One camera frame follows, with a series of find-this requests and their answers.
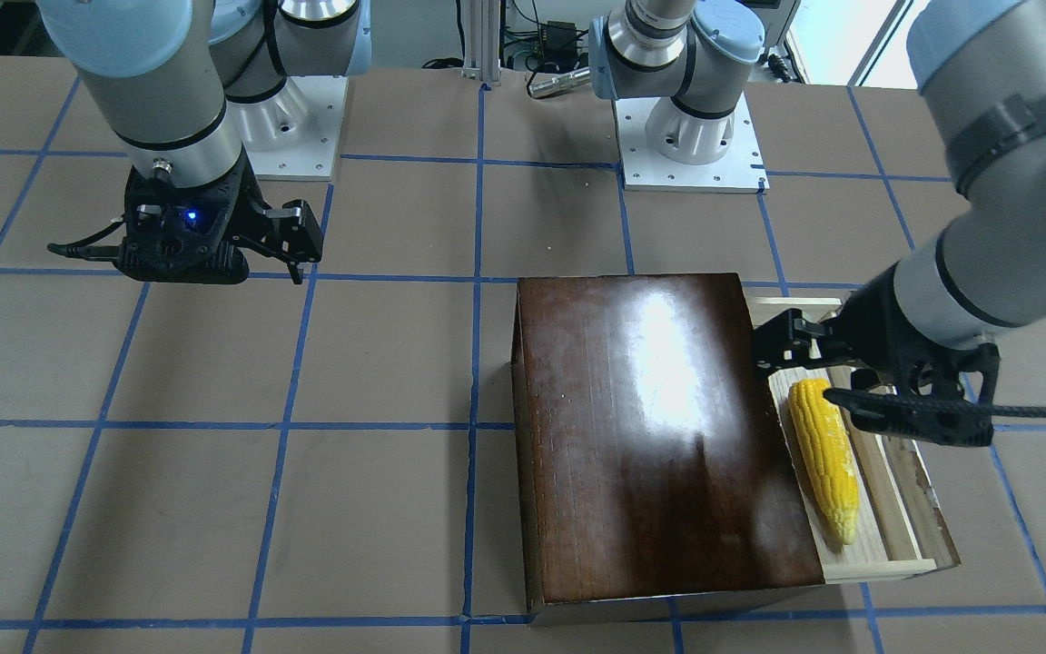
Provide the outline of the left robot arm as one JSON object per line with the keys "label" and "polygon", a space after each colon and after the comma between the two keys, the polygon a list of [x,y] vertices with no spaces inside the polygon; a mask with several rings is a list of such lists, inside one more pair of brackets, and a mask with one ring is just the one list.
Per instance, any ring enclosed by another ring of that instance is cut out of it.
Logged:
{"label": "left robot arm", "polygon": [[821,326],[761,326],[764,370],[848,362],[911,389],[985,373],[996,336],[1046,318],[1046,1],[930,1],[906,53],[970,208]]}

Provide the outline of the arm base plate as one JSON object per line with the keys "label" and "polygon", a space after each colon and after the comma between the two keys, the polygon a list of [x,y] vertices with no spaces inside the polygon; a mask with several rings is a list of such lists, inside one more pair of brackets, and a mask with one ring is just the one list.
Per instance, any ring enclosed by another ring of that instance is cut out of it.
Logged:
{"label": "arm base plate", "polygon": [[329,182],[343,128],[348,77],[290,77],[271,98],[228,102],[262,181]]}
{"label": "arm base plate", "polygon": [[701,119],[669,98],[613,103],[627,189],[759,193],[771,187],[745,95],[731,114]]}

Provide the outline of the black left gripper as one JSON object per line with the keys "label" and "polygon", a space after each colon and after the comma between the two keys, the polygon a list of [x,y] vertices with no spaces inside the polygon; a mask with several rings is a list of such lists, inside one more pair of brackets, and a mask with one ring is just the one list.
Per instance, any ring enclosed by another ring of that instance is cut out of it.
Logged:
{"label": "black left gripper", "polygon": [[[813,353],[818,340],[823,357]],[[962,388],[958,355],[925,338],[906,318],[895,295],[894,268],[856,291],[823,324],[810,322],[801,310],[787,309],[755,326],[751,359],[758,375],[822,369],[829,359],[869,368],[882,385],[897,391]]]}

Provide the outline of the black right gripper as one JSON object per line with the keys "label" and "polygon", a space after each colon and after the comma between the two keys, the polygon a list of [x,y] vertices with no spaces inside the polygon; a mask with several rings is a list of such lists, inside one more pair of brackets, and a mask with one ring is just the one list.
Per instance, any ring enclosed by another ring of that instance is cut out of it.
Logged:
{"label": "black right gripper", "polygon": [[217,208],[227,215],[225,240],[244,256],[251,250],[281,262],[295,285],[303,285],[304,264],[322,260],[324,234],[315,212],[303,200],[270,207],[262,197],[248,154],[241,154],[232,170],[217,181],[192,189],[177,186],[174,171],[169,162],[158,160],[147,175],[130,173],[124,209],[138,202],[198,203]]}

